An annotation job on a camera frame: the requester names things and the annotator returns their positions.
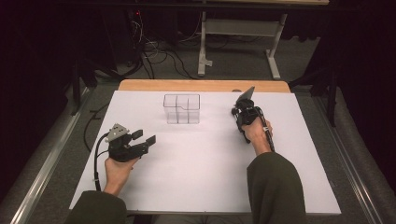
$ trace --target gray floor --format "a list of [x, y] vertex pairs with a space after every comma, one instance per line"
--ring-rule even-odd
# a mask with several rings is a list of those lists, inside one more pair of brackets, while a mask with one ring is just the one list
[[[269, 46], [271, 42], [267, 39], [249, 40], [252, 40], [252, 37], [233, 37], [233, 41], [221, 49], [219, 47], [224, 45], [224, 39], [209, 40], [208, 46], [211, 48], [207, 49], [206, 55], [214, 64], [206, 68], [203, 79], [271, 79], [262, 52], [263, 46]], [[283, 80], [291, 81], [303, 74], [317, 43], [317, 40], [304, 43], [298, 42], [297, 39], [281, 41], [276, 52], [276, 62]], [[198, 46], [186, 42], [174, 50], [182, 59], [187, 72], [196, 77]], [[169, 50], [167, 52], [176, 59], [177, 70], [186, 75], [176, 55]], [[154, 50], [153, 54], [148, 56], [155, 63], [161, 62], [164, 55]], [[126, 69], [120, 65], [121, 72]], [[156, 78], [185, 78], [178, 74], [169, 55], [164, 62], [154, 64], [153, 70]], [[148, 78], [148, 75], [145, 69], [140, 69], [129, 78]], [[63, 155], [51, 174], [48, 185], [42, 195], [38, 195], [41, 197], [28, 223], [62, 223], [67, 216], [68, 206], [89, 156], [83, 141], [84, 129], [92, 117], [92, 110], [98, 110], [108, 103], [113, 91], [118, 87], [118, 84], [111, 80], [99, 81], [99, 86], [86, 94], [89, 95], [86, 104], [80, 109], [79, 119], [64, 145]], [[342, 93], [339, 91], [337, 94], [337, 127], [332, 128], [323, 116], [325, 98], [311, 97], [307, 87], [298, 88], [294, 92], [342, 211], [340, 216], [309, 217], [309, 223], [396, 223], [394, 194], [362, 143], [347, 112]], [[59, 142], [71, 120], [71, 109], [72, 106], [67, 107], [59, 117], [1, 204], [0, 223], [11, 222], [42, 164]], [[96, 117], [102, 118], [105, 114], [106, 109], [100, 111]], [[90, 147], [101, 122], [101, 119], [94, 119], [87, 128], [86, 137]]]

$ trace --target hand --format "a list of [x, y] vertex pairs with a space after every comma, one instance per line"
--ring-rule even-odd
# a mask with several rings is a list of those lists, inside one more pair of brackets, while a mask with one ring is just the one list
[[119, 162], [107, 158], [105, 161], [107, 182], [103, 192], [118, 196], [128, 180], [129, 173], [134, 169], [134, 164], [138, 160], [139, 158], [126, 162]]
[[[271, 122], [269, 120], [266, 120], [265, 122], [272, 136], [273, 128], [271, 126]], [[271, 152], [270, 145], [267, 141], [267, 137], [265, 136], [265, 132], [262, 127], [262, 121], [259, 117], [255, 118], [250, 125], [242, 126], [242, 130], [245, 131], [245, 137], [250, 140], [256, 151], [257, 156], [264, 152]]]

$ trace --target clear acrylic organizer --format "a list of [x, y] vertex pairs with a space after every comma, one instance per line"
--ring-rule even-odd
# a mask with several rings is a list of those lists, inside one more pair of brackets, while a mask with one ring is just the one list
[[169, 124], [199, 123], [199, 94], [165, 94], [163, 109]]

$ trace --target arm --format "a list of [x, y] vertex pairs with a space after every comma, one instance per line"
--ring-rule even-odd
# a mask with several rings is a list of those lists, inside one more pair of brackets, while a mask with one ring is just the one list
[[293, 164], [271, 152], [260, 119], [243, 129], [257, 155], [247, 168], [253, 223], [306, 223], [303, 186]]
[[105, 161], [106, 186], [104, 191], [83, 192], [65, 223], [124, 224], [126, 206], [125, 202], [118, 198], [118, 195], [137, 160], [118, 162], [108, 158]]

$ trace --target dark green sleeve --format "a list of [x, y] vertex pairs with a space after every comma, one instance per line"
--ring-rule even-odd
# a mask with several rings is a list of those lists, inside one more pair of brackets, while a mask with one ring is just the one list
[[279, 154], [256, 157], [247, 168], [247, 186], [254, 224], [306, 223], [300, 177]]
[[125, 224], [125, 202], [100, 191], [84, 191], [70, 212], [65, 224]]

